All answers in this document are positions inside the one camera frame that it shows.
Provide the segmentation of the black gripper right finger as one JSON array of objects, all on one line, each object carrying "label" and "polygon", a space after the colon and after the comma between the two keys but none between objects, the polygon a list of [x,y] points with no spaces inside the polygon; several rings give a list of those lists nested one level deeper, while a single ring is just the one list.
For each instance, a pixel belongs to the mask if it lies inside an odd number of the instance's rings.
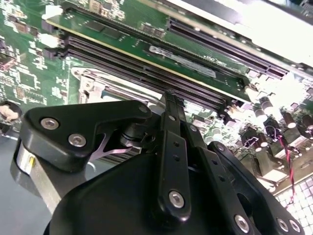
[{"label": "black gripper right finger", "polygon": [[302,235],[301,224],[223,144],[204,143],[179,104],[188,159],[197,167],[190,176],[192,214],[180,234]]}]

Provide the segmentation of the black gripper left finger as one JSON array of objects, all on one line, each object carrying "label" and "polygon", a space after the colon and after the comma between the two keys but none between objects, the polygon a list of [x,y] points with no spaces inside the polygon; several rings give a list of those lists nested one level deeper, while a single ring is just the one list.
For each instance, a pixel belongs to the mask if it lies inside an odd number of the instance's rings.
[{"label": "black gripper left finger", "polygon": [[14,154],[50,212],[85,181],[87,163],[132,147],[156,154],[153,209],[174,221],[191,213],[184,102],[165,92],[160,113],[138,100],[34,108],[26,112]]}]

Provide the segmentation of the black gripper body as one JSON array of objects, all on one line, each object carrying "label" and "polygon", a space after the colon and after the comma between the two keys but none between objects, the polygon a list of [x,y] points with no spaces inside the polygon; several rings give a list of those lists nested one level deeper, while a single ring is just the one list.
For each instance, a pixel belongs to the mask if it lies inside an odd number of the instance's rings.
[{"label": "black gripper body", "polygon": [[201,172],[189,170],[192,211],[181,225],[155,217],[156,159],[133,157],[72,189],[58,204],[51,235],[228,235],[217,199]]}]

